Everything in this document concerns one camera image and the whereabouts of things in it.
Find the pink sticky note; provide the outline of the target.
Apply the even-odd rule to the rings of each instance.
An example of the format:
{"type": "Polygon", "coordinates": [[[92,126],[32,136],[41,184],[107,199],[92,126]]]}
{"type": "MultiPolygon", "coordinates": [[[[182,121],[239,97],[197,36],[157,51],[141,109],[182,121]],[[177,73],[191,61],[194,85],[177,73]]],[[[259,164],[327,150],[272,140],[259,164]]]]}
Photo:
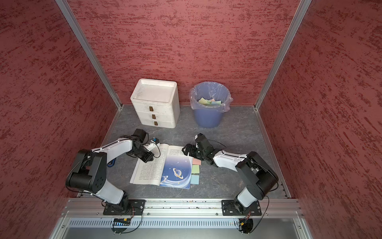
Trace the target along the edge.
{"type": "Polygon", "coordinates": [[[202,161],[196,158],[193,158],[193,165],[201,165],[202,161]]]}

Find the illustrated book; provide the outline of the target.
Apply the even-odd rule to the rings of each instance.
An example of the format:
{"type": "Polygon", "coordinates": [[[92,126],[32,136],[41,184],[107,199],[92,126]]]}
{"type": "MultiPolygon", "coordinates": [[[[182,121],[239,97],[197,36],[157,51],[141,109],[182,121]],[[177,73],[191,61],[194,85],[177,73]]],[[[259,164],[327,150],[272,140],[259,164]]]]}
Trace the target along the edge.
{"type": "Polygon", "coordinates": [[[190,189],[193,158],[184,155],[181,146],[160,144],[152,152],[152,161],[138,160],[131,184],[190,189]]]}

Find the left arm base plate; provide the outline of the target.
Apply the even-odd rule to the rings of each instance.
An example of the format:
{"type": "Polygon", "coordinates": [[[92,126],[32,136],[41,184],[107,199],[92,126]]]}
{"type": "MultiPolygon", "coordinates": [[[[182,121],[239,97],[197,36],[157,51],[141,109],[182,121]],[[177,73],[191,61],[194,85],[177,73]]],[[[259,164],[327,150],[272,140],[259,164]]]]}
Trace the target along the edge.
{"type": "Polygon", "coordinates": [[[146,201],[143,199],[122,200],[119,204],[106,203],[105,216],[141,216],[146,201]]]}

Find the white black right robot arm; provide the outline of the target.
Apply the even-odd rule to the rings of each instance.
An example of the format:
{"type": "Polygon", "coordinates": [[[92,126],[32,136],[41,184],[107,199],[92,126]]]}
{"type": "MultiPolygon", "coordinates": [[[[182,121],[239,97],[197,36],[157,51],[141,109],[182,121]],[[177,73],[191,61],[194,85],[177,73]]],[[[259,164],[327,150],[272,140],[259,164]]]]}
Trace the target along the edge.
{"type": "Polygon", "coordinates": [[[223,148],[215,148],[202,133],[195,136],[194,144],[186,144],[182,148],[185,156],[205,161],[218,168],[226,168],[238,173],[243,181],[244,189],[234,200],[222,203],[222,211],[226,215],[246,215],[250,207],[257,205],[267,194],[278,187],[279,177],[275,171],[256,152],[234,154],[223,148]]]}

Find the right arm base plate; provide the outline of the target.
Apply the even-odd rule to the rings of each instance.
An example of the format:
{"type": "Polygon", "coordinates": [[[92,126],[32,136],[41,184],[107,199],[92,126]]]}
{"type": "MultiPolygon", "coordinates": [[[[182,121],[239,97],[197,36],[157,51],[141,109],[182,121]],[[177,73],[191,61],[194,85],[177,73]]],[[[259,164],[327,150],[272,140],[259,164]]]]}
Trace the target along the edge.
{"type": "Polygon", "coordinates": [[[258,201],[253,202],[249,207],[242,206],[235,200],[221,201],[222,214],[224,216],[261,216],[262,211],[258,201]]]}

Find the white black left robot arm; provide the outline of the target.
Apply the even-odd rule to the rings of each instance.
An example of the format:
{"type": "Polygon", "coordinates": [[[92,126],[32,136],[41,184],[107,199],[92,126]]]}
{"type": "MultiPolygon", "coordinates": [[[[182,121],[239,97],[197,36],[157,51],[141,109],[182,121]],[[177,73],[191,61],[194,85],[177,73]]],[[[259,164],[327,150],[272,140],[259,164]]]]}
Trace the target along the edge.
{"type": "Polygon", "coordinates": [[[153,149],[158,149],[160,141],[149,138],[149,134],[136,129],[132,135],[124,135],[112,143],[91,150],[80,150],[70,170],[65,186],[68,190],[91,194],[104,203],[104,215],[141,214],[142,204],[129,202],[128,194],[111,184],[107,178],[108,165],[119,156],[127,154],[144,163],[153,161],[153,149]]]}

